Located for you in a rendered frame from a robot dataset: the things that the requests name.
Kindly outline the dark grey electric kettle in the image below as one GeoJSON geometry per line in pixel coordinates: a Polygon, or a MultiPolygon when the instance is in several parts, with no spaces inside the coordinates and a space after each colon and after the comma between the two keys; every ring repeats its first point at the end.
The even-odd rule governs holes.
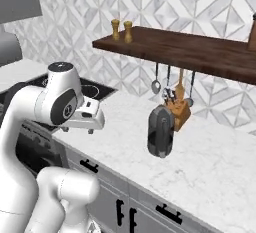
{"type": "Polygon", "coordinates": [[[175,117],[164,105],[154,108],[148,118],[148,151],[165,158],[172,151],[175,117]]]}

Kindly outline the grey cupboard door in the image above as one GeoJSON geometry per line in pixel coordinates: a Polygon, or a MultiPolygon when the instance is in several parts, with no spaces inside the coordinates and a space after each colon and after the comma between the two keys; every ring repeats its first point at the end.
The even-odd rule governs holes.
{"type": "Polygon", "coordinates": [[[104,233],[129,233],[128,196],[111,185],[100,181],[100,192],[96,200],[88,205],[88,210],[104,233]],[[117,225],[116,200],[123,200],[122,226],[117,225]]]}
{"type": "Polygon", "coordinates": [[[129,199],[129,206],[137,210],[135,233],[187,233],[180,226],[164,219],[157,212],[151,211],[133,198],[129,199]]]}

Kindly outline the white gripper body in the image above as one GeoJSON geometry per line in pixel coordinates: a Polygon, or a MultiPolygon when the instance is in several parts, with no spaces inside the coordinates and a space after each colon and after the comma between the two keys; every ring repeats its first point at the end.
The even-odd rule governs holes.
{"type": "Polygon", "coordinates": [[[95,115],[77,109],[72,117],[61,125],[61,128],[85,128],[101,130],[105,125],[104,113],[98,109],[95,115]]]}

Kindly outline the grey rounded pot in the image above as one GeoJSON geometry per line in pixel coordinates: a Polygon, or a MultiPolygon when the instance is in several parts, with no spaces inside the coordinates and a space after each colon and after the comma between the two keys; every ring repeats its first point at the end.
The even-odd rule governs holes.
{"type": "Polygon", "coordinates": [[[23,58],[17,36],[13,33],[0,34],[0,67],[19,61],[23,58]]]}

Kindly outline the hanging dark metal tool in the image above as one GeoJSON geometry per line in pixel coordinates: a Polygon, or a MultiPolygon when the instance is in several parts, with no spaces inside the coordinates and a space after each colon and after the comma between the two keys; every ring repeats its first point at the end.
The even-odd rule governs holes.
{"type": "Polygon", "coordinates": [[[167,67],[166,87],[163,89],[163,92],[162,92],[162,97],[165,102],[167,102],[171,97],[171,87],[169,86],[170,73],[171,73],[171,66],[168,66],[167,67]]]}

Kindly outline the grey drawer front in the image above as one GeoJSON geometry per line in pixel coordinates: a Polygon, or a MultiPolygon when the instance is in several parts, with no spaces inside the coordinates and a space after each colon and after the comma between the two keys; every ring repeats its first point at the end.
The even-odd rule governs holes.
{"type": "Polygon", "coordinates": [[[121,191],[125,194],[128,194],[127,181],[124,178],[119,177],[119,175],[114,173],[111,169],[104,166],[102,163],[96,161],[95,159],[82,154],[79,151],[75,151],[73,149],[66,148],[65,152],[66,152],[67,161],[70,166],[74,166],[78,169],[81,169],[82,171],[85,171],[85,172],[88,172],[91,174],[95,174],[92,171],[90,171],[87,168],[80,165],[80,163],[79,163],[80,160],[89,159],[91,165],[93,165],[93,166],[95,164],[99,165],[99,167],[98,167],[99,171],[98,171],[98,173],[95,174],[99,179],[103,180],[105,183],[113,186],[114,188],[118,189],[119,191],[121,191]]]}
{"type": "Polygon", "coordinates": [[[184,211],[178,206],[164,200],[163,198],[160,198],[149,190],[140,187],[138,184],[129,183],[129,196],[130,198],[133,198],[135,201],[150,209],[151,211],[157,212],[164,219],[167,219],[168,221],[174,223],[176,226],[180,226],[187,233],[222,233],[213,226],[210,226],[209,224],[196,218],[195,216],[184,211]],[[176,213],[177,211],[179,211],[181,213],[181,218],[183,219],[181,225],[177,224],[176,222],[172,221],[171,219],[165,217],[164,215],[160,214],[158,211],[155,210],[155,207],[157,205],[162,206],[163,204],[167,205],[168,211],[172,213],[176,213]]]}

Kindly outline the hanging metal ladle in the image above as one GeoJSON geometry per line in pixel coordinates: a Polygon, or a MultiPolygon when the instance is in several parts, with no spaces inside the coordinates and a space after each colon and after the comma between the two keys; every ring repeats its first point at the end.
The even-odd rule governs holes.
{"type": "Polygon", "coordinates": [[[191,75],[191,83],[190,83],[190,92],[189,92],[189,97],[186,98],[186,101],[188,102],[189,107],[192,107],[194,104],[193,98],[192,98],[192,91],[193,91],[193,85],[194,85],[194,80],[195,80],[195,74],[196,72],[193,71],[191,75]]]}

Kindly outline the hanging wooden spatula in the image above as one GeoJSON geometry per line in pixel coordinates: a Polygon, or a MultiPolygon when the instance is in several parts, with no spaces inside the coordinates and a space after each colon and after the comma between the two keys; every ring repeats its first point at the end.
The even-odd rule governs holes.
{"type": "Polygon", "coordinates": [[[176,98],[179,99],[179,100],[184,99],[184,93],[185,93],[185,89],[184,89],[183,84],[182,84],[183,73],[184,73],[184,70],[180,69],[179,82],[178,82],[178,85],[175,87],[176,98]]]}

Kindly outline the wooden pepper shaker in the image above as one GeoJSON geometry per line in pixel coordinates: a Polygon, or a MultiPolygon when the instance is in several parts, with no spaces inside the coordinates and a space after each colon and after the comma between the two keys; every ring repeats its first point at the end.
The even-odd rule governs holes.
{"type": "Polygon", "coordinates": [[[125,43],[131,43],[132,42],[132,22],[131,21],[125,21],[124,22],[124,29],[125,29],[125,37],[124,41],[125,43]]]}

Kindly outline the black hob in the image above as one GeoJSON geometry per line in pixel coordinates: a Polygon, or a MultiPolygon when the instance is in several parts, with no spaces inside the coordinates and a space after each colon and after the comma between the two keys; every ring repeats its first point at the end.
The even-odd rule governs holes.
{"type": "MultiPolygon", "coordinates": [[[[30,81],[27,81],[29,85],[35,85],[39,87],[46,87],[47,85],[47,74],[43,74],[39,77],[36,77],[30,81]]],[[[79,108],[84,112],[90,113],[91,115],[95,115],[98,109],[100,109],[100,102],[105,98],[109,97],[113,93],[117,91],[112,87],[108,87],[93,81],[90,81],[85,78],[80,78],[82,94],[84,96],[84,104],[79,108]]],[[[3,108],[5,96],[8,91],[3,91],[0,93],[0,108],[3,108]]],[[[58,129],[58,126],[49,126],[47,124],[38,123],[44,129],[47,129],[51,133],[58,129]]]]}

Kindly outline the dark wooden shelf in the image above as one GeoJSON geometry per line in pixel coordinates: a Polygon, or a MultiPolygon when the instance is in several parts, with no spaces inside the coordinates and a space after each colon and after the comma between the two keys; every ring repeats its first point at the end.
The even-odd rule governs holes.
{"type": "Polygon", "coordinates": [[[256,85],[256,52],[247,44],[219,38],[135,26],[131,43],[125,32],[115,41],[111,35],[92,46],[114,53],[171,65],[212,76],[256,85]]]}

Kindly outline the wooden knife block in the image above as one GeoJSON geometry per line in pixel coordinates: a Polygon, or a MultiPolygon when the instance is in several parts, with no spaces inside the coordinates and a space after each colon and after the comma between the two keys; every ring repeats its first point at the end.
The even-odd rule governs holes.
{"type": "Polygon", "coordinates": [[[165,106],[174,115],[174,130],[178,132],[191,115],[189,103],[181,91],[164,89],[165,106]]]}

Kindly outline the wooden salt shaker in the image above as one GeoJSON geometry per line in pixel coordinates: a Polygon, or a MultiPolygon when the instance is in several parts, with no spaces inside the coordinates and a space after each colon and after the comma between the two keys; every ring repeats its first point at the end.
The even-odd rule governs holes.
{"type": "Polygon", "coordinates": [[[112,30],[113,30],[112,37],[115,41],[119,39],[119,24],[120,24],[120,21],[118,19],[113,19],[111,21],[112,30]]]}

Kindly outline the hanging metal spoon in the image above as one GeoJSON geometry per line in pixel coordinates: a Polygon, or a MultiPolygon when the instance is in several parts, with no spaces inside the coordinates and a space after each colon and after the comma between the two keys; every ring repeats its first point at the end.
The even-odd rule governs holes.
{"type": "Polygon", "coordinates": [[[151,89],[154,94],[158,94],[161,90],[161,83],[158,80],[158,66],[155,68],[155,80],[151,84],[151,89]]]}

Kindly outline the black oven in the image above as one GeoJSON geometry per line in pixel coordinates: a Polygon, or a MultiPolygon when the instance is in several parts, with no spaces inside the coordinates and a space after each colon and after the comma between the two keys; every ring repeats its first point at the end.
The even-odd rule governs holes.
{"type": "Polygon", "coordinates": [[[35,122],[22,123],[16,155],[34,176],[44,167],[68,167],[65,148],[52,137],[57,130],[51,133],[35,122]]]}

